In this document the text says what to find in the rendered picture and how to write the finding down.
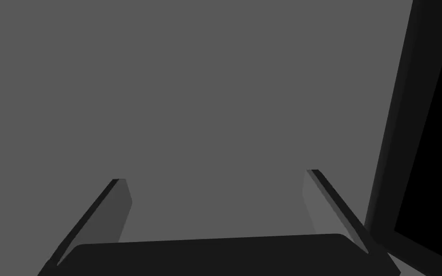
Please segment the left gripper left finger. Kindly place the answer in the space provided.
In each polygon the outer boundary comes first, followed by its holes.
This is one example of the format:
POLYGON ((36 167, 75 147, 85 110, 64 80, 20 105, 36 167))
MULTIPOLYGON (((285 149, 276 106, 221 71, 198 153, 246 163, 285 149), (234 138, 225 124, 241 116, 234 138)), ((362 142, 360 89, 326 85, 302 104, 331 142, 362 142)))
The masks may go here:
POLYGON ((132 206, 125 179, 113 179, 78 220, 48 260, 58 265, 81 244, 119 241, 132 206))

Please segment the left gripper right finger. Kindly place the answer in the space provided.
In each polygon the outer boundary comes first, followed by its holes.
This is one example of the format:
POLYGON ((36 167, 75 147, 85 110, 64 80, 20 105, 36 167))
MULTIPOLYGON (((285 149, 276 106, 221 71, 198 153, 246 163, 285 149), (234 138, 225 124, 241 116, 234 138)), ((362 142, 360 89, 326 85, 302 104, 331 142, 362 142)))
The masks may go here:
POLYGON ((302 196, 316 234, 341 234, 370 253, 367 230, 321 171, 306 170, 302 196))

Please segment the black panel with dark frame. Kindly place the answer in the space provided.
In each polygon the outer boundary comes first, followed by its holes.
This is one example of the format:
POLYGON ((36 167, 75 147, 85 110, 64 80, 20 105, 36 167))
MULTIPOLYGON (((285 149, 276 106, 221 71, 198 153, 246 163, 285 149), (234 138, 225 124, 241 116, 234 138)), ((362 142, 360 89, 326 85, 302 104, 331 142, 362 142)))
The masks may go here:
POLYGON ((412 0, 364 225, 442 276, 442 0, 412 0))

